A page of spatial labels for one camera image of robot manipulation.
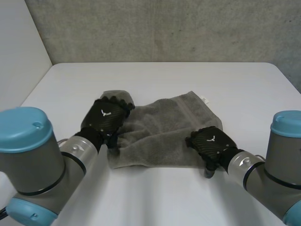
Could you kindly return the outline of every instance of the white table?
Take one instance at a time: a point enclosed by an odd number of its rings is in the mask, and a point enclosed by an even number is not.
[[[53,66],[23,106],[45,111],[57,139],[72,136],[103,91],[127,90],[136,105],[193,90],[205,96],[239,148],[266,154],[272,117],[301,110],[301,95],[268,63],[81,63]],[[14,190],[0,178],[2,206]],[[0,226],[17,226],[10,218]],[[102,147],[54,226],[281,226],[225,172],[197,169],[111,170]]]

